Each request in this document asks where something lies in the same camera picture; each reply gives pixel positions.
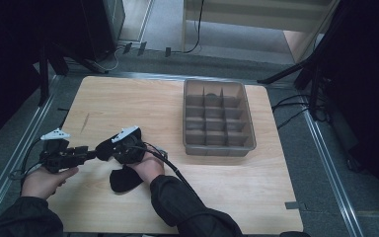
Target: metal frame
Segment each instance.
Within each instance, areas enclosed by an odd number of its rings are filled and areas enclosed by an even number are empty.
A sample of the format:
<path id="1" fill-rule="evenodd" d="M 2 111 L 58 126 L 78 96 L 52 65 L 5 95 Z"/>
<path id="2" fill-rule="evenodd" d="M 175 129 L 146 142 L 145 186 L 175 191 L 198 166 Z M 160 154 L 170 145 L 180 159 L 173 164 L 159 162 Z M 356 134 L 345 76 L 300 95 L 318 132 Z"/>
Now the metal frame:
<path id="1" fill-rule="evenodd" d="M 15 170 L 17 167 L 20 167 L 23 157 L 26 154 L 30 144 L 35 139 L 38 129 L 42 124 L 45 116 L 47 115 L 48 109 L 50 108 L 53 99 L 54 92 L 57 90 L 60 78 L 64 76 L 54 76 L 50 81 L 50 91 L 52 92 L 48 100 L 46 100 L 41 107 L 38 107 L 35 114 L 30 121 L 29 126 L 24 132 L 22 138 L 18 142 L 17 147 L 15 148 L 11 158 L 9 159 L 7 165 L 2 170 L 0 175 L 0 204 L 7 193 L 9 187 L 12 184 L 12 181 L 8 178 L 8 174 Z"/>

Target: plastic tray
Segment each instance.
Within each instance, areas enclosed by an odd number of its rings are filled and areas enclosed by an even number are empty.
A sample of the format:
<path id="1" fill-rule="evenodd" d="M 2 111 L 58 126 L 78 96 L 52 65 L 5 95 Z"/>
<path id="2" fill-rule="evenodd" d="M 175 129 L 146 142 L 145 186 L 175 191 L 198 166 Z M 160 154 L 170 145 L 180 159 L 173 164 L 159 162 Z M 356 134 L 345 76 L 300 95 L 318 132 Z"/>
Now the plastic tray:
<path id="1" fill-rule="evenodd" d="M 187 155 L 246 156 L 257 143 L 245 86 L 186 80 L 183 132 Z"/>

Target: wooden tabletop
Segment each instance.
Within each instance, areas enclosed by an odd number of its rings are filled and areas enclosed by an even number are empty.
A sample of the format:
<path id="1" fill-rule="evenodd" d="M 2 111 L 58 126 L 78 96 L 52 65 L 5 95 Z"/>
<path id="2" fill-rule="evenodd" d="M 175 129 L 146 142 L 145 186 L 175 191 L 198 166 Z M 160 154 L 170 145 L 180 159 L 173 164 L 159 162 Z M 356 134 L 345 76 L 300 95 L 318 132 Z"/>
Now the wooden tabletop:
<path id="1" fill-rule="evenodd" d="M 166 150 L 205 205 L 230 214 L 244 234 L 303 230 L 266 89 L 246 86 L 257 147 L 246 157 L 188 156 L 183 145 L 184 82 L 87 77 L 76 95 L 63 131 L 69 147 L 90 149 L 138 125 L 142 139 Z M 80 166 L 48 202 L 65 232 L 177 233 L 156 214 L 144 184 L 115 194 L 110 173 L 115 159 Z M 174 172 L 166 167 L 167 175 Z"/>

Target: person's right hand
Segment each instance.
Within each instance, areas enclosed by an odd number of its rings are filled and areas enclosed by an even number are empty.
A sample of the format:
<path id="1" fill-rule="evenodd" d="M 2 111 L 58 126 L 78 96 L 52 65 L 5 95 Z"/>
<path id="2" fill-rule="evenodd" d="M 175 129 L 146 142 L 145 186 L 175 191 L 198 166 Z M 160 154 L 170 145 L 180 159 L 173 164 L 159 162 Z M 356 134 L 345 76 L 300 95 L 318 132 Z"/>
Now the person's right hand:
<path id="1" fill-rule="evenodd" d="M 165 175 L 164 163 L 150 152 L 144 154 L 140 163 L 128 164 L 127 166 L 135 170 L 140 179 L 148 185 L 156 177 Z"/>
<path id="2" fill-rule="evenodd" d="M 21 197 L 36 197 L 48 199 L 56 192 L 57 187 L 66 183 L 66 179 L 78 173 L 78 167 L 51 174 L 44 167 L 30 173 L 23 184 Z"/>

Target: cable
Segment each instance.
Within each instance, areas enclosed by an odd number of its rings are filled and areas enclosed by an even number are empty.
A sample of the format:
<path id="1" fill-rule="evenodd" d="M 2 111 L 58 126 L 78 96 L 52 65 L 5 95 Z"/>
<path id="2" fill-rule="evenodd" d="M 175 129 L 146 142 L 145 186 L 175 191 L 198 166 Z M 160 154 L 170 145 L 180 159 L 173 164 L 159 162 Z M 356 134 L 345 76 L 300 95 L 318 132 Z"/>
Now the cable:
<path id="1" fill-rule="evenodd" d="M 307 107 L 305 109 L 303 109 L 301 112 L 295 114 L 294 116 L 292 116 L 291 118 L 289 118 L 288 120 L 286 120 L 285 122 L 283 122 L 282 124 L 280 124 L 277 129 L 280 129 L 282 128 L 283 126 L 287 125 L 290 121 L 292 121 L 294 118 L 298 117 L 299 115 L 301 115 L 303 112 L 307 111 L 307 110 L 311 110 L 312 108 L 310 108 L 310 104 L 307 103 L 307 102 L 294 102 L 294 103 L 284 103 L 285 101 L 288 101 L 288 100 L 291 100 L 293 98 L 296 98 L 296 97 L 308 97 L 310 98 L 310 95 L 295 95 L 295 96 L 291 96 L 291 97 L 287 97 L 285 99 L 282 99 L 281 101 L 279 101 L 275 106 L 272 106 L 271 109 L 272 109 L 272 112 L 274 113 L 275 110 L 277 108 L 280 108 L 280 107 L 288 107 L 288 106 L 296 106 L 296 105 L 300 105 L 300 106 L 303 106 L 303 107 Z M 313 108 L 315 111 L 322 111 L 324 112 L 325 114 L 325 117 L 324 118 L 318 118 L 317 116 L 315 116 L 315 120 L 317 121 L 329 121 L 330 118 L 328 116 L 328 113 L 325 109 L 325 106 L 316 106 L 315 108 Z"/>
<path id="2" fill-rule="evenodd" d="M 199 17 L 198 17 L 198 29 L 197 29 L 197 39 L 196 39 L 196 43 L 195 45 L 193 46 L 192 49 L 188 50 L 188 51 L 172 51 L 173 53 L 190 53 L 192 52 L 199 44 L 199 35 L 200 35 L 200 28 L 201 28 L 201 19 L 202 19 L 202 9 L 204 7 L 204 0 L 201 1 L 201 9 L 199 10 Z"/>
<path id="3" fill-rule="evenodd" d="M 309 110 L 309 108 L 303 109 L 301 112 L 295 114 L 294 116 L 292 116 L 291 118 L 289 118 L 288 120 L 286 120 L 285 122 L 283 122 L 282 124 L 280 124 L 276 129 L 280 129 L 280 128 L 284 127 L 289 122 L 291 122 L 294 118 L 298 117 L 299 115 L 301 115 L 303 112 L 305 112 L 307 110 Z"/>
<path id="4" fill-rule="evenodd" d="M 36 165 L 38 165 L 40 163 L 40 161 L 36 162 L 33 166 L 31 166 L 27 171 L 26 171 L 26 166 L 27 166 L 27 161 L 29 159 L 29 156 L 30 156 L 30 153 L 31 151 L 33 150 L 33 147 L 40 141 L 39 138 L 37 138 L 36 140 L 34 140 L 32 142 L 32 144 L 29 146 L 29 149 L 27 150 L 26 152 L 26 155 L 24 156 L 23 158 L 23 163 L 21 165 L 21 168 L 19 170 L 14 170 L 12 171 L 8 178 L 10 180 L 20 180 L 21 181 L 21 190 L 23 189 L 23 184 L 24 184 L 24 180 L 26 178 L 26 176 L 28 175 L 28 173 L 30 172 L 30 170 L 35 167 Z"/>

